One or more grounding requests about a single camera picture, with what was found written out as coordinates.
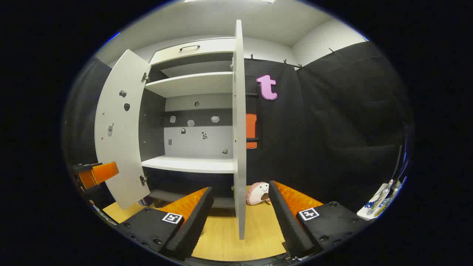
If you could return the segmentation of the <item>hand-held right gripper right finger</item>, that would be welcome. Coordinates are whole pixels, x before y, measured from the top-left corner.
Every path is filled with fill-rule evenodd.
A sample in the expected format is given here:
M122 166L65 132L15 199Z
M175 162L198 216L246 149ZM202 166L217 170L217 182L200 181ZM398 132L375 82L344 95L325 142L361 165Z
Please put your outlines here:
M336 201L323 204L276 181L269 197L291 256L319 256L345 244L370 223Z

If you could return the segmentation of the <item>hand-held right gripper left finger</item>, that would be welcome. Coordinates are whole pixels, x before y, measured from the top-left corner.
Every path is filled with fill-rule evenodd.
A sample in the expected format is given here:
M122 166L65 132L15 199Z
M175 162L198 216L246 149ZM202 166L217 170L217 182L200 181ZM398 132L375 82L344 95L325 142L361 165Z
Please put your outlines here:
M117 229L152 252L186 259L194 252L213 203L213 188L205 187L160 209L144 208Z

